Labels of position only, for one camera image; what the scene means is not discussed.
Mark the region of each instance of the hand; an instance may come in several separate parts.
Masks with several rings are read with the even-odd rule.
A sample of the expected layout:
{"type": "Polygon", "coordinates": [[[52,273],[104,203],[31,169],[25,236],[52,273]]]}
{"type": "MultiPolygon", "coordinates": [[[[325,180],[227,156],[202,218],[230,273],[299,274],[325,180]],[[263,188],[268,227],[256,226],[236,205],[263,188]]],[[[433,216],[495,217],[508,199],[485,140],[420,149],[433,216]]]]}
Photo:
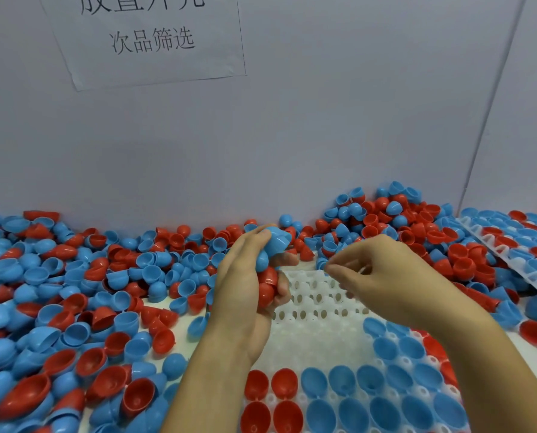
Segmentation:
{"type": "MultiPolygon", "coordinates": [[[[218,267],[214,305],[209,328],[229,342],[242,345],[250,365],[260,357],[270,335],[272,313],[290,300],[289,280],[279,271],[277,294],[272,303],[258,306],[258,277],[255,270],[258,253],[271,238],[265,225],[240,236],[218,267]]],[[[296,266],[298,259],[288,252],[274,255],[272,267],[296,266]]]]}
{"type": "Polygon", "coordinates": [[[460,314],[483,312],[409,247],[383,234],[333,255],[324,271],[383,318],[430,333],[460,314]]]}

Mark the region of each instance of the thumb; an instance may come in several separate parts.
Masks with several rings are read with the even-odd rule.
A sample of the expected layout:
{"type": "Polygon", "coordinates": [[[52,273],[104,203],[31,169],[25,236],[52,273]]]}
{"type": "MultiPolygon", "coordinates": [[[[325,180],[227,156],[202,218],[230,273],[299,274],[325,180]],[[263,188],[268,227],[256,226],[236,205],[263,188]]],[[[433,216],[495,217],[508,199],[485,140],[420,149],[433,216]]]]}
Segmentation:
{"type": "Polygon", "coordinates": [[[339,264],[327,264],[324,271],[341,283],[344,289],[356,295],[364,293],[364,290],[372,286],[370,275],[361,275],[339,264]]]}

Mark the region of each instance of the white plastic egg tray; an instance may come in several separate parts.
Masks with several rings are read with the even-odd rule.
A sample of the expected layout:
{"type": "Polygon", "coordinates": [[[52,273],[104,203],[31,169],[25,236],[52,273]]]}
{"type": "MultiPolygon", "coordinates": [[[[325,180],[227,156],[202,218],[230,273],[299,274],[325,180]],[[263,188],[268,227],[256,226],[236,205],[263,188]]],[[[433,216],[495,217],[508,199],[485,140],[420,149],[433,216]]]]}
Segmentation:
{"type": "MultiPolygon", "coordinates": [[[[461,225],[467,229],[476,239],[481,241],[486,247],[495,253],[499,258],[501,258],[507,265],[515,270],[520,276],[523,277],[527,283],[531,284],[535,289],[537,289],[537,272],[525,273],[525,260],[523,258],[509,258],[509,247],[507,245],[495,246],[495,236],[492,234],[482,235],[481,231],[483,227],[481,225],[475,225],[471,221],[470,217],[463,217],[457,219],[461,225]]],[[[518,249],[529,251],[527,247],[520,246],[518,249]]]]}
{"type": "MultiPolygon", "coordinates": [[[[303,413],[304,426],[302,431],[310,433],[306,420],[310,400],[302,392],[300,385],[302,371],[308,367],[315,367],[328,376],[330,370],[336,365],[348,366],[354,373],[360,366],[373,365],[384,373],[388,365],[375,356],[372,348],[373,337],[363,331],[363,320],[367,317],[373,317],[382,322],[386,322],[386,320],[369,311],[355,299],[347,298],[338,283],[325,276],[323,271],[285,272],[290,279],[293,301],[281,306],[275,313],[270,339],[263,354],[253,365],[253,369],[263,371],[269,382],[275,372],[281,368],[289,368],[296,373],[299,387],[293,401],[298,404],[303,413]]],[[[421,335],[415,331],[411,331],[409,335],[419,341],[422,340],[421,335]]],[[[398,336],[393,333],[387,333],[385,337],[395,342],[398,341],[398,336]]],[[[439,368],[439,361],[435,357],[425,356],[421,361],[436,369],[439,368]]],[[[414,366],[411,359],[404,356],[397,357],[394,364],[401,366],[408,372],[414,366]]],[[[459,390],[454,386],[443,384],[440,392],[459,402],[461,401],[459,390]]],[[[425,387],[417,384],[413,386],[410,393],[432,407],[432,400],[436,393],[429,392],[425,387]]],[[[392,401],[400,410],[400,403],[405,394],[400,394],[386,385],[381,396],[392,401]]],[[[352,397],[360,401],[367,412],[369,411],[372,397],[359,386],[352,397]]],[[[331,404],[337,416],[337,427],[334,429],[334,433],[346,433],[338,416],[338,406],[343,397],[337,395],[329,385],[325,400],[331,404]]],[[[262,401],[271,411],[272,419],[274,408],[280,400],[269,388],[269,393],[262,401]]],[[[250,401],[244,400],[242,409],[249,403],[250,401]]],[[[405,418],[402,412],[400,415],[403,422],[396,432],[426,432],[426,430],[415,429],[407,425],[404,422],[405,418]]],[[[460,431],[468,433],[470,429],[468,425],[462,429],[450,429],[445,424],[436,422],[430,431],[435,433],[460,431]]],[[[276,433],[272,421],[268,432],[276,433]]],[[[381,430],[370,427],[367,433],[381,433],[381,430]]]]}

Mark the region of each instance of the person's left hand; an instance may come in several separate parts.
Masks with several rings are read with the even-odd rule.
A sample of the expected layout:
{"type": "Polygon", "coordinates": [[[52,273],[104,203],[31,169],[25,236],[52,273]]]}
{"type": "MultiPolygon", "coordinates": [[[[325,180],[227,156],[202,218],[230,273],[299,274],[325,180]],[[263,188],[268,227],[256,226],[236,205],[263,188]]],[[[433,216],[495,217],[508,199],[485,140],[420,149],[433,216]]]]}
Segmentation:
{"type": "MultiPolygon", "coordinates": [[[[268,341],[272,313],[290,300],[289,280],[279,271],[277,294],[272,303],[258,307],[258,277],[255,270],[258,253],[271,238],[261,226],[240,236],[218,267],[214,304],[208,326],[211,330],[242,346],[252,366],[268,341]]],[[[288,252],[274,255],[272,267],[296,266],[298,258],[288,252]]]]}

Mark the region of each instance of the person's right hand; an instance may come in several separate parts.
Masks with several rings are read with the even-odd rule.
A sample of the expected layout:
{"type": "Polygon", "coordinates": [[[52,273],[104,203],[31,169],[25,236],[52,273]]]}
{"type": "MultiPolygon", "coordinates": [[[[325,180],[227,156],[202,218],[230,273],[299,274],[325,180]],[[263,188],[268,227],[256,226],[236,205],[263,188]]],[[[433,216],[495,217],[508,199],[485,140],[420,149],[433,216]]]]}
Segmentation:
{"type": "Polygon", "coordinates": [[[324,271],[373,312],[408,327],[432,332],[448,320],[483,312],[407,245],[384,234],[346,247],[324,271]]]}

